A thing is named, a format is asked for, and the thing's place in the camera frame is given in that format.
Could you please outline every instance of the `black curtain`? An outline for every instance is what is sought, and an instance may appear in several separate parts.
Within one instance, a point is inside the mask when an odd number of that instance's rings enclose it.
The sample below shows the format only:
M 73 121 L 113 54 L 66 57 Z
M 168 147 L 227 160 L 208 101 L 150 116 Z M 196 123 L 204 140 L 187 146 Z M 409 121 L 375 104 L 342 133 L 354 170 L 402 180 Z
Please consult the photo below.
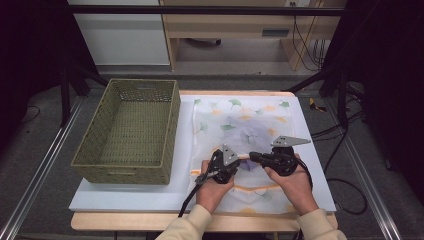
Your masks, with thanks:
M 43 8 L 54 1 L 3 1 L 0 8 L 0 150 L 10 140 L 34 94 L 60 84 L 64 66 L 98 74 L 73 14 Z M 72 74 L 71 83 L 84 77 Z
M 388 163 L 403 173 L 424 204 L 424 1 L 381 0 L 374 9 L 366 2 L 349 1 L 370 16 L 348 51 L 336 57 L 360 24 L 342 19 L 324 67 L 339 59 L 347 80 L 364 85 L 364 110 Z M 334 90 L 337 81 L 325 79 L 323 87 Z

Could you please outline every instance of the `sleeve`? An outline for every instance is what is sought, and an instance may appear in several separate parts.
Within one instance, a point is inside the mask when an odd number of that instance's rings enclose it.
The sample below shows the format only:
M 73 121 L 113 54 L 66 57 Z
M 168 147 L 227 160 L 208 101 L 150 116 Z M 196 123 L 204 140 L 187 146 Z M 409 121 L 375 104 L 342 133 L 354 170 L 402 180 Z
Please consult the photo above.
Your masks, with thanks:
M 208 210 L 196 204 L 190 214 L 172 221 L 156 239 L 202 239 L 203 233 L 211 221 L 212 216 Z
M 317 209 L 297 219 L 306 240 L 342 240 L 344 233 L 334 229 L 323 209 Z

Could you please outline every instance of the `wicker basket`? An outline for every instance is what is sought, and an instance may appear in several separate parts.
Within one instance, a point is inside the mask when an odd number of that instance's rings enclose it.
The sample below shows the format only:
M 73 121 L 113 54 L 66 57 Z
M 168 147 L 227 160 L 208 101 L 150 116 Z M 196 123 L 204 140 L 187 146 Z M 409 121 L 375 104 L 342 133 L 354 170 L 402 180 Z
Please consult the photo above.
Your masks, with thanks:
M 71 167 L 93 183 L 168 184 L 180 103 L 173 80 L 110 80 Z

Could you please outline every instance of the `cable on floor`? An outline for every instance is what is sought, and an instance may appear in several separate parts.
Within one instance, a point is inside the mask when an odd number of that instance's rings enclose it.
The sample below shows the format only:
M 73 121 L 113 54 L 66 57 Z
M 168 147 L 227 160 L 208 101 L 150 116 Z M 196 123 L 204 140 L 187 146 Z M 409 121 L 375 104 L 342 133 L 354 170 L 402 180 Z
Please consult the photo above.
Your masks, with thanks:
M 351 101 L 355 101 L 355 100 L 358 100 L 358 98 L 356 97 L 356 95 L 355 95 L 355 94 L 353 94 L 353 97 L 352 97 L 351 99 L 349 99 L 349 100 L 346 102 L 346 104 L 347 104 L 347 103 L 349 103 L 349 102 L 351 102 Z M 348 123 L 349 123 L 349 124 L 351 124 L 352 122 L 354 122 L 354 121 L 356 121 L 356 120 L 358 120 L 358 119 L 362 118 L 363 114 L 364 114 L 364 112 L 363 112 L 362 110 L 361 110 L 361 111 L 356 112 L 356 113 L 355 113 L 355 114 L 353 114 L 352 116 L 348 117 Z M 337 145 L 336 145 L 335 149 L 334 149 L 334 150 L 333 150 L 333 152 L 331 153 L 331 155 L 330 155 L 329 159 L 327 160 L 327 163 L 326 163 L 326 165 L 325 165 L 325 167 L 324 167 L 324 175 L 326 175 L 327 170 L 328 170 L 328 167 L 330 166 L 330 163 L 331 163 L 331 162 L 332 162 L 332 160 L 334 159 L 335 154 L 337 153 L 338 149 L 340 148 L 341 144 L 343 143 L 344 139 L 345 139 L 345 138 L 346 138 L 346 136 L 347 136 L 348 129 L 349 129 L 349 127 L 348 127 L 348 126 L 346 127 L 346 129 L 345 129 L 345 131 L 344 131 L 343 133 L 338 134 L 338 135 L 336 135 L 336 136 L 329 137 L 329 138 L 326 138 L 326 139 L 314 139 L 314 141 L 315 141 L 315 142 L 317 142 L 317 141 L 330 140 L 330 139 L 334 139 L 334 138 L 337 138 L 337 137 L 342 136 L 342 138 L 340 139 L 340 141 L 337 143 Z M 328 128 L 328 129 L 326 129 L 326 130 L 323 130 L 323 131 L 320 131 L 320 132 L 317 132 L 317 133 L 313 133 L 313 134 L 311 134 L 311 136 L 312 136 L 312 138 L 317 138 L 317 137 L 320 137 L 320 136 L 324 136 L 324 135 L 326 135 L 326 134 L 329 134 L 329 133 L 331 133 L 331 132 L 333 132 L 333 131 L 337 130 L 339 127 L 341 127 L 341 124 L 340 124 L 340 123 L 339 123 L 339 124 L 336 124 L 336 125 L 335 125 L 335 126 L 333 126 L 333 127 Z M 337 182 L 342 182 L 342 183 L 344 183 L 344 184 L 347 184 L 348 186 L 350 186 L 350 187 L 354 188 L 357 192 L 359 192 L 359 194 L 361 195 L 361 197 L 362 197 L 362 199 L 363 199 L 363 201 L 364 201 L 364 206 L 363 206 L 363 208 L 362 208 L 360 211 L 352 211 L 352 210 L 350 210 L 350 209 L 345 208 L 345 207 L 344 207 L 344 206 L 343 206 L 340 202 L 334 201 L 334 203 L 335 203 L 337 206 L 339 206 L 340 210 L 342 210 L 342 211 L 344 211 L 344 212 L 347 212 L 347 213 L 350 213 L 350 214 L 353 214 L 353 215 L 360 215 L 360 214 L 363 214 L 363 213 L 364 213 L 364 212 L 368 209 L 368 200 L 367 200 L 367 198 L 366 198 L 365 194 L 362 192 L 362 190 L 361 190 L 361 189 L 359 189 L 359 188 L 358 188 L 357 186 L 355 186 L 353 183 L 348 182 L 348 181 L 343 180 L 343 179 L 340 179 L 340 178 L 327 178 L 326 180 L 327 180 L 327 182 L 337 181 Z
M 357 212 L 349 210 L 349 209 L 343 207 L 343 205 L 341 203 L 334 201 L 334 203 L 337 204 L 337 206 L 339 206 L 340 210 L 345 211 L 345 212 L 350 213 L 350 214 L 353 214 L 353 215 L 361 215 L 365 211 L 367 211 L 367 209 L 368 209 L 367 197 L 365 196 L 364 192 L 362 192 L 362 190 L 359 189 L 357 186 L 355 186 L 354 184 L 352 184 L 352 183 L 350 183 L 346 180 L 340 179 L 340 178 L 327 178 L 327 182 L 342 182 L 342 183 L 349 185 L 350 187 L 354 188 L 357 192 L 359 192 L 359 194 L 361 195 L 361 197 L 364 201 L 363 208 L 360 211 L 357 211 Z
M 41 109 L 39 107 L 37 107 L 37 106 L 30 105 L 27 108 L 36 108 L 37 109 L 37 113 L 32 118 L 21 122 L 21 124 L 24 124 L 24 123 L 27 123 L 27 122 L 31 122 L 32 120 L 36 119 L 38 117 L 38 115 L 40 114 L 40 112 L 41 112 Z

